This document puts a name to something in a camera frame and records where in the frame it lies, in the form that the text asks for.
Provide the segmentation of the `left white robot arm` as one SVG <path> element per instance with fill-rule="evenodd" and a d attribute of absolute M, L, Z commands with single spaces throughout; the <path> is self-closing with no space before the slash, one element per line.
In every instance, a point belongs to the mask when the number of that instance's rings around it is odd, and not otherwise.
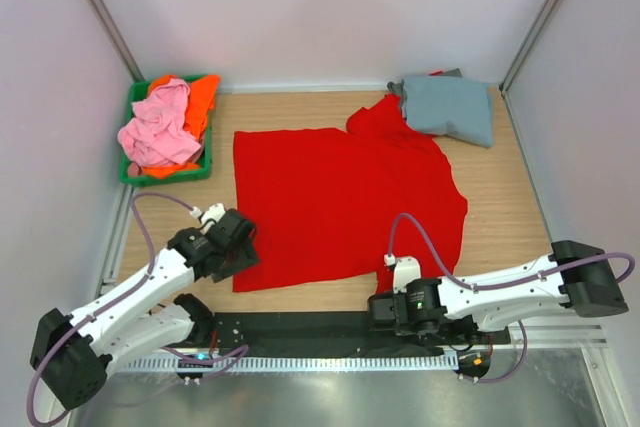
<path fill-rule="evenodd" d="M 130 362 L 177 344 L 204 345 L 215 330 L 213 312 L 185 288 L 225 280 L 259 261 L 256 225 L 221 204 L 195 210 L 197 227 L 178 231 L 150 262 L 107 294 L 39 320 L 30 364 L 65 410 L 87 403 Z"/>

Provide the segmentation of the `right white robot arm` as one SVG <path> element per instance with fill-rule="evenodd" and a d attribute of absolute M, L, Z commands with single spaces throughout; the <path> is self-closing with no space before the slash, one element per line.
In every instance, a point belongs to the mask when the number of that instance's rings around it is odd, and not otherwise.
<path fill-rule="evenodd" d="M 414 257 L 388 256 L 393 283 L 368 300 L 375 331 L 478 344 L 510 324 L 565 309 L 582 318 L 628 312 L 612 254 L 575 241 L 552 243 L 533 261 L 489 274 L 425 278 Z"/>

